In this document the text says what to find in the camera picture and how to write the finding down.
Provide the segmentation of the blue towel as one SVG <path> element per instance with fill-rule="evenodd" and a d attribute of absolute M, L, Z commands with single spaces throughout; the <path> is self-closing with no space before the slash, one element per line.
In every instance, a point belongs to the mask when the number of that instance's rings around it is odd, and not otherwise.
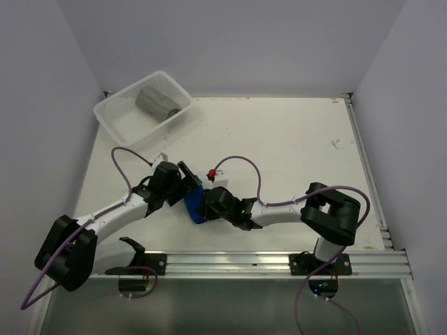
<path fill-rule="evenodd" d="M 188 211 L 190 219 L 195 224 L 203 224 L 207 221 L 205 215 L 200 209 L 200 204 L 203 199 L 203 185 L 198 185 L 193 188 L 188 194 L 184 196 L 184 205 Z"/>

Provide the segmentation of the grey towel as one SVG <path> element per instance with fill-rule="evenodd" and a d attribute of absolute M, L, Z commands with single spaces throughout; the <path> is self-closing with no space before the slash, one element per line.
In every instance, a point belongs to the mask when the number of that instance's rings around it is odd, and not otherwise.
<path fill-rule="evenodd" d="M 139 91 L 135 106 L 159 123 L 173 117 L 182 109 L 173 99 L 151 86 L 143 87 Z"/>

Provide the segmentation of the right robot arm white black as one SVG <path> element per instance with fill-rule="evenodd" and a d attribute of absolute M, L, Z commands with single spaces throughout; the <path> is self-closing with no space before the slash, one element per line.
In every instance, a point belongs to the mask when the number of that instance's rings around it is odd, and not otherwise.
<path fill-rule="evenodd" d="M 314 182 L 305 195 L 282 204 L 261 204 L 255 198 L 239 199 L 223 186 L 205 189 L 194 216 L 200 223 L 223 219 L 244 230 L 263 229 L 282 223 L 303 223 L 319 235 L 311 265 L 327 274 L 336 265 L 335 256 L 354 245 L 359 225 L 360 203 L 341 193 L 350 187 Z"/>

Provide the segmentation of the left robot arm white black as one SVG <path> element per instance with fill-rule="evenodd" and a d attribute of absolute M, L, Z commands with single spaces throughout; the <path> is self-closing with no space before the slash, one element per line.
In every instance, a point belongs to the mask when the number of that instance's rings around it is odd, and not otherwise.
<path fill-rule="evenodd" d="M 52 225 L 34 265 L 56 284 L 72 292 L 93 274 L 99 244 L 126 225 L 173 206 L 202 181 L 180 161 L 162 161 L 152 174 L 109 207 L 79 218 L 60 216 Z"/>

